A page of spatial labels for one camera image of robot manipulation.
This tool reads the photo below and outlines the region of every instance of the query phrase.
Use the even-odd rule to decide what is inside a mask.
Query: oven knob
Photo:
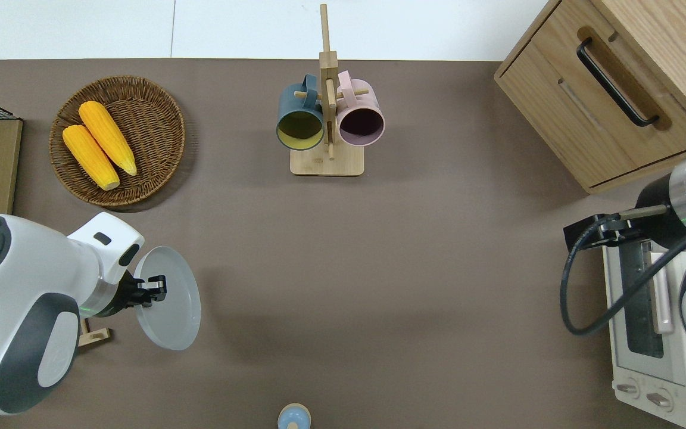
[[[637,393],[637,388],[631,384],[617,384],[616,390],[624,391],[624,393]]]
[[[647,400],[653,402],[653,404],[658,405],[658,407],[665,410],[665,412],[670,412],[674,409],[674,402],[671,399],[669,391],[661,388],[658,393],[648,393],[646,394]]]
[[[634,378],[629,378],[624,383],[619,383],[613,380],[613,389],[617,391],[622,391],[629,396],[637,399],[640,396],[640,388],[637,386],[637,381]]]

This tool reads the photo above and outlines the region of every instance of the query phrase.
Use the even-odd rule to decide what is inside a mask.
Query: toaster oven
[[[607,304],[662,253],[651,241],[603,247]],[[621,402],[686,427],[686,333],[679,288],[686,251],[665,266],[610,321],[613,390]]]

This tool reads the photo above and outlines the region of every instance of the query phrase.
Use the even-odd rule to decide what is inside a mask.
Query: mug handle
[[[303,108],[311,109],[316,105],[316,98],[319,94],[316,92],[316,76],[308,74],[303,78],[303,91],[305,91],[305,100],[303,100]]]
[[[354,84],[351,82],[351,74],[346,71],[338,73],[338,80],[341,82],[341,92],[343,93],[343,100],[346,106],[352,108],[356,105],[356,95],[354,95]]]

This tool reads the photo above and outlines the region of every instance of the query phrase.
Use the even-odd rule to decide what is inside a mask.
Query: black cable
[[[566,259],[566,266],[563,268],[563,277],[560,281],[560,314],[563,316],[563,323],[571,334],[574,335],[591,335],[597,332],[599,329],[604,328],[604,326],[610,321],[616,313],[620,312],[626,302],[635,296],[640,288],[643,288],[648,281],[653,279],[653,275],[661,271],[666,264],[668,264],[675,256],[679,255],[684,249],[686,249],[686,236],[681,239],[677,244],[675,244],[668,252],[664,253],[663,256],[658,258],[658,260],[646,269],[639,277],[634,281],[634,284],[629,288],[624,288],[623,295],[613,302],[610,307],[593,323],[585,326],[585,328],[577,328],[571,323],[570,316],[568,314],[568,277],[571,273],[571,266],[575,260],[577,252],[581,249],[582,245],[586,241],[587,237],[594,233],[599,227],[605,225],[607,222],[612,222],[613,220],[619,220],[620,215],[618,213],[611,214],[610,216],[602,217],[596,220],[592,225],[589,225],[583,233],[579,236],[579,239],[573,245],[571,251],[568,253],[568,258]]]

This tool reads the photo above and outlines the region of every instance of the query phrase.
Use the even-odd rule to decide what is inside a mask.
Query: white wall
[[[341,59],[502,60],[547,0],[327,0]],[[311,0],[0,0],[0,59],[311,58]]]

